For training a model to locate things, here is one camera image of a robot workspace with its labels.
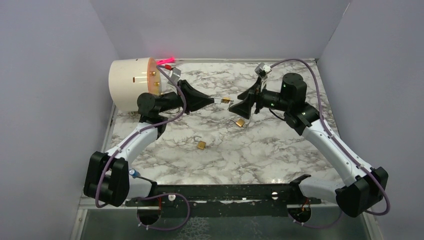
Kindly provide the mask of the brass padlock long shackle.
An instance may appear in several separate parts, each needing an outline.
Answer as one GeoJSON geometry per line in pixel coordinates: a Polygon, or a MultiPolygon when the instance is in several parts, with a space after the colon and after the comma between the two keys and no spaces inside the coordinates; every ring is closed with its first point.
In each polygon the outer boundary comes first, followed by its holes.
{"type": "Polygon", "coordinates": [[[230,104],[233,102],[229,97],[213,97],[215,104],[230,104]]]}

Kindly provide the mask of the brass padlock with key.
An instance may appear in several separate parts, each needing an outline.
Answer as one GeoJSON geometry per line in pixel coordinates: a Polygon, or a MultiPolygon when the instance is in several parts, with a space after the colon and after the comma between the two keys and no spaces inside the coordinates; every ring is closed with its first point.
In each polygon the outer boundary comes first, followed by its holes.
{"type": "Polygon", "coordinates": [[[247,127],[247,123],[243,118],[239,118],[237,120],[235,119],[230,119],[229,120],[231,123],[234,123],[236,126],[238,126],[239,128],[246,128],[247,127]]]}

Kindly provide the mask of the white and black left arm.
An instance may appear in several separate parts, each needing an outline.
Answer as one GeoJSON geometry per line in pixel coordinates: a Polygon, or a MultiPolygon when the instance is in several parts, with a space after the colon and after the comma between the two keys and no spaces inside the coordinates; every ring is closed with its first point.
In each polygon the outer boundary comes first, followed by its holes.
{"type": "Polygon", "coordinates": [[[96,207],[119,207],[133,198],[147,206],[155,203],[157,182],[141,176],[130,164],[165,132],[168,123],[178,119],[162,116],[162,112],[182,108],[181,114],[189,114],[215,102],[186,80],[179,80],[176,89],[162,95],[140,94],[136,102],[140,119],[132,133],[108,151],[91,155],[83,194],[94,199],[96,207]]]}

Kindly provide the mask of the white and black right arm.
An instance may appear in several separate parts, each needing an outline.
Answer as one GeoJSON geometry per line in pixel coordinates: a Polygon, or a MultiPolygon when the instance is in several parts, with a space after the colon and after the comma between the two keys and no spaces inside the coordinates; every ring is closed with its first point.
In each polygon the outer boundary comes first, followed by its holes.
{"type": "Polygon", "coordinates": [[[341,182],[303,175],[290,184],[289,199],[300,204],[317,198],[339,206],[344,214],[357,217],[384,197],[388,173],[374,168],[355,154],[320,118],[319,111],[306,102],[307,84],[297,73],[282,77],[279,92],[261,88],[261,79],[237,98],[239,103],[228,110],[249,119],[262,108],[283,111],[286,124],[315,146],[341,177],[341,182]]]}

